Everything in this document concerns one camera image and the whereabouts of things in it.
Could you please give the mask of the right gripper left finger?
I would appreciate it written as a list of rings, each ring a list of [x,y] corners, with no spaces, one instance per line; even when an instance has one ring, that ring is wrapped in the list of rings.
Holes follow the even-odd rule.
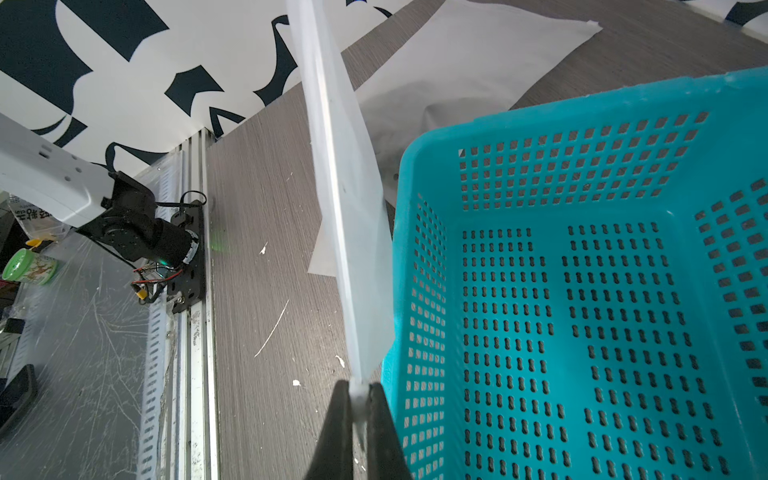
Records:
[[[353,419],[349,382],[339,380],[334,385],[315,451],[304,476],[305,480],[354,478]]]

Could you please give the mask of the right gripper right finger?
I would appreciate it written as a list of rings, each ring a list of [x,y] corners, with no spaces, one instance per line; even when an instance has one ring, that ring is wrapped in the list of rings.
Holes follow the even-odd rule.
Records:
[[[367,400],[368,478],[411,480],[384,389],[371,383]]]

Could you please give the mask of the translucent zip bag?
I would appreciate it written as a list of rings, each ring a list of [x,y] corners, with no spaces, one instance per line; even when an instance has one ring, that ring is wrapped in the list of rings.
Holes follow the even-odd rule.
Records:
[[[355,424],[394,341],[392,238],[371,139],[320,1],[287,4],[323,230],[335,259]]]
[[[384,202],[406,148],[419,136],[504,112],[601,27],[495,3],[446,1],[368,80],[343,98],[334,146],[350,220],[323,216],[309,270],[387,270]]]

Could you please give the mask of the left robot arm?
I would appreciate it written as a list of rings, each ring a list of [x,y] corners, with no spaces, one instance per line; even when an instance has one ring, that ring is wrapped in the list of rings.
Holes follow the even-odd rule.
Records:
[[[69,154],[1,117],[1,189],[42,208],[127,261],[174,269],[197,254],[197,233],[156,216],[151,190],[122,172]]]

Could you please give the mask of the green lidded jar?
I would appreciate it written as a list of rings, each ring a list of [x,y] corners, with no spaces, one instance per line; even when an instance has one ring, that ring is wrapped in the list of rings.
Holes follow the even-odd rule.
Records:
[[[58,261],[32,250],[20,249],[7,262],[2,279],[32,285],[44,285],[55,275]]]

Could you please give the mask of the aluminium frame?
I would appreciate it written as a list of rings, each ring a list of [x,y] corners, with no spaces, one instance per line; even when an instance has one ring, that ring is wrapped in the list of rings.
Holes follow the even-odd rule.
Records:
[[[218,478],[214,360],[209,292],[150,305],[138,478]]]

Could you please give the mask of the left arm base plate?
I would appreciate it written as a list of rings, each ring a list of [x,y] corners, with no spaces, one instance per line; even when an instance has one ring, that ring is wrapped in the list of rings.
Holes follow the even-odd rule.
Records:
[[[180,314],[206,296],[206,222],[203,202],[194,200],[190,206],[174,213],[170,222],[182,228],[192,240],[181,272],[171,278],[165,288],[172,313]]]

